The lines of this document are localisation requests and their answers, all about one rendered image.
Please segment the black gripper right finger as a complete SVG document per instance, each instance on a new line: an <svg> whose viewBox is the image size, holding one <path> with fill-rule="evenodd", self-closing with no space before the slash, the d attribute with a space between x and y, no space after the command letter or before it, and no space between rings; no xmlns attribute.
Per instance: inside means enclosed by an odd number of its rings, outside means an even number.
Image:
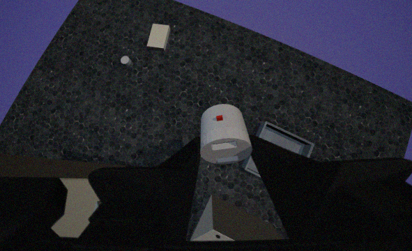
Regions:
<svg viewBox="0 0 412 251"><path fill-rule="evenodd" d="M320 219L343 183L401 179L412 174L404 158L320 162L249 135L252 160L289 239L313 238Z"/></svg>

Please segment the beige flat panel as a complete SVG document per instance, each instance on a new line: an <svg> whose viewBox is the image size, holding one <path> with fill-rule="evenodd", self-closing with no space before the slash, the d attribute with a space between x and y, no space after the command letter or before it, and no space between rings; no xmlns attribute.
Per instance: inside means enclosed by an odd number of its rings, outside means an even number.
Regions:
<svg viewBox="0 0 412 251"><path fill-rule="evenodd" d="M138 167L35 158L0 153L0 177L59 177L68 189L64 215L52 225L59 236L79 238L90 224L95 203L100 201L88 181L88 175L102 167Z"/></svg>

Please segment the grey cylinder with two slots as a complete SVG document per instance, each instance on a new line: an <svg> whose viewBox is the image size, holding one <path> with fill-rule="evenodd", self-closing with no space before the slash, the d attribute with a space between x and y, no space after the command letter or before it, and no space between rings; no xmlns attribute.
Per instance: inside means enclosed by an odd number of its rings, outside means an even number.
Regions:
<svg viewBox="0 0 412 251"><path fill-rule="evenodd" d="M215 164L240 162L252 153L243 115L228 104L214 105L202 114L200 144L201 157Z"/></svg>

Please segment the short grey cylinder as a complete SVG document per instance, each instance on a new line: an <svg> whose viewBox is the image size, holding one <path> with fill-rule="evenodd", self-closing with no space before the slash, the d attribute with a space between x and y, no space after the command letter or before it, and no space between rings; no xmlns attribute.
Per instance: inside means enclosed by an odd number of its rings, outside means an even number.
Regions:
<svg viewBox="0 0 412 251"><path fill-rule="evenodd" d="M129 66L131 64L131 60L128 56L124 56L121 58L121 63L125 66Z"/></svg>

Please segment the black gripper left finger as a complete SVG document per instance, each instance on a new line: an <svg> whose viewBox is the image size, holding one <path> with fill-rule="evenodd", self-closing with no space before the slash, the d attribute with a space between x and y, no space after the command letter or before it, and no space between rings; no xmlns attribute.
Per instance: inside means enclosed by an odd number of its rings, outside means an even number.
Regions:
<svg viewBox="0 0 412 251"><path fill-rule="evenodd" d="M102 167L88 175L99 200L157 199L173 241L186 241L200 163L200 137L156 167Z"/></svg>

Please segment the beige rectangular block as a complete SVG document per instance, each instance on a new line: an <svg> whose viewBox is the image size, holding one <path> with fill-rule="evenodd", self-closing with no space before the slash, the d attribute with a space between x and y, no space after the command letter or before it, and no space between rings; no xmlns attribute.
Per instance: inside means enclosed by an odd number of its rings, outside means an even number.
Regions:
<svg viewBox="0 0 412 251"><path fill-rule="evenodd" d="M150 50L159 50L165 52L169 32L169 26L163 24L153 24L148 39L147 47Z"/></svg>

